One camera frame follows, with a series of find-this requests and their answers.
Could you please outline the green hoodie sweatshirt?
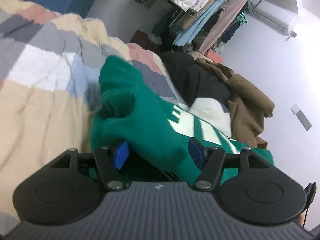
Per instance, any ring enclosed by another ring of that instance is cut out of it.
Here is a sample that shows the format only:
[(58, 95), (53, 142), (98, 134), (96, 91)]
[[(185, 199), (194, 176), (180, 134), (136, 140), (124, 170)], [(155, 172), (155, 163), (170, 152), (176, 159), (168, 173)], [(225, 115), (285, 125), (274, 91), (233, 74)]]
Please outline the green hoodie sweatshirt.
[(117, 56), (105, 60), (99, 86), (102, 106), (93, 119), (93, 150), (127, 141), (150, 164), (192, 186), (201, 171), (188, 152), (190, 138), (230, 154), (240, 154), (245, 147), (210, 123), (161, 99), (145, 84), (140, 70)]

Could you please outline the brown fur-trimmed coat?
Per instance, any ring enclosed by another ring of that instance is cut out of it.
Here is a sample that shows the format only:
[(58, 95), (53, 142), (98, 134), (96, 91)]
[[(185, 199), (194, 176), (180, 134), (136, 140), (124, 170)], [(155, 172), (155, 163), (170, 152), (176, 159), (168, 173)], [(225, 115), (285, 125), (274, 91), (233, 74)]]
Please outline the brown fur-trimmed coat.
[(271, 118), (275, 104), (253, 83), (220, 63), (196, 59), (210, 75), (216, 76), (230, 92), (227, 107), (231, 117), (232, 138), (253, 148), (267, 149), (261, 139), (264, 119)]

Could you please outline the black white garment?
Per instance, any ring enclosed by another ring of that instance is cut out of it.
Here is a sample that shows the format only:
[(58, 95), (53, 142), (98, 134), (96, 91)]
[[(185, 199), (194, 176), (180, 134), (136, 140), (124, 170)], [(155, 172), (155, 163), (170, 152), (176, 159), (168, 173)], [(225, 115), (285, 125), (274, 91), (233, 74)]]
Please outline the black white garment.
[(166, 51), (159, 57), (175, 88), (189, 106), (189, 112), (231, 137), (231, 117), (227, 108), (230, 92), (227, 86), (187, 53)]

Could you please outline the patchwork pastel bed quilt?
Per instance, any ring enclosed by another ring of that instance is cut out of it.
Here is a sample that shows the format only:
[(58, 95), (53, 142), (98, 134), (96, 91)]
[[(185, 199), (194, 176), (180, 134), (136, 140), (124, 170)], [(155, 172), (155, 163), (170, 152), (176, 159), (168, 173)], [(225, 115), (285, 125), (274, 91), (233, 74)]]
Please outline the patchwork pastel bed quilt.
[(68, 148), (90, 151), (110, 55), (140, 69), (162, 99), (188, 108), (161, 59), (110, 37), (101, 20), (1, 0), (1, 234), (19, 223), (12, 195), (22, 181)]

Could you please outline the light blue hanging garment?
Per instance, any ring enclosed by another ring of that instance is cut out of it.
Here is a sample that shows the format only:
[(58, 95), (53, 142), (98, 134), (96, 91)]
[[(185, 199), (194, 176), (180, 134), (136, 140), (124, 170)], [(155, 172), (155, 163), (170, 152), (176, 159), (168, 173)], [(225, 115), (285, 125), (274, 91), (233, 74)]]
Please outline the light blue hanging garment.
[(177, 33), (173, 45), (185, 46), (190, 44), (192, 40), (196, 37), (205, 23), (215, 14), (216, 11), (225, 3), (226, 0), (215, 0), (204, 12), (201, 12), (199, 16), (195, 18), (192, 24), (185, 30), (181, 30)]

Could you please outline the dark red storage box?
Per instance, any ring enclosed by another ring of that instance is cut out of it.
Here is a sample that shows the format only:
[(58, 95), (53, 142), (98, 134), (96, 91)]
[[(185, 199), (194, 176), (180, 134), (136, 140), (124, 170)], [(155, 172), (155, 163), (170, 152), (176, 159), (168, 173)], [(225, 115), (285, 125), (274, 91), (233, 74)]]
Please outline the dark red storage box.
[(148, 35), (140, 30), (135, 32), (130, 42), (138, 44), (143, 49), (153, 51), (156, 54), (159, 54), (161, 52), (160, 47), (152, 43), (148, 38)]

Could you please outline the pink beige hanging garment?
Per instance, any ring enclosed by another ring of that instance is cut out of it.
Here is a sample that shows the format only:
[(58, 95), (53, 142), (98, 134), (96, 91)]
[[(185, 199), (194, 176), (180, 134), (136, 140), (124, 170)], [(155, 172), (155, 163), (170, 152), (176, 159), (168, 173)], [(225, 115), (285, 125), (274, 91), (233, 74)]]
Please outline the pink beige hanging garment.
[(219, 39), (248, 0), (226, 0), (216, 24), (212, 27), (198, 51), (204, 54)]

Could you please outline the grey white wall switch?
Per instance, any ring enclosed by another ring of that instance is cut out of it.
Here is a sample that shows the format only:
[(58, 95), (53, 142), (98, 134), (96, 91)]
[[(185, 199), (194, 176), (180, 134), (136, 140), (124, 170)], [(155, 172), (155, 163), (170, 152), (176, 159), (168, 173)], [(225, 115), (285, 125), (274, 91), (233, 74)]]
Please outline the grey white wall switch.
[(300, 107), (297, 104), (294, 104), (291, 107), (291, 111), (293, 112), (293, 114), (297, 117), (297, 119), (299, 120), (299, 122), (303, 125), (304, 129), (306, 131), (309, 131), (310, 128), (312, 127), (311, 122), (308, 120), (308, 118), (305, 116), (305, 114), (303, 113), (303, 111), (300, 109)]

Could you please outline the white wall air conditioner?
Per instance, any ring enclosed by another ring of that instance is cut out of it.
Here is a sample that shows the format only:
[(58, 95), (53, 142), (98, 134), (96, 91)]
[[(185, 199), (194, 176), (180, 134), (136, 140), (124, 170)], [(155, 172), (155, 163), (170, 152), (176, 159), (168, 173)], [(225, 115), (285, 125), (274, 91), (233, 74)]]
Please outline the white wall air conditioner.
[(278, 31), (281, 35), (297, 36), (294, 30), (298, 17), (296, 13), (265, 0), (250, 0), (248, 9), (253, 17)]

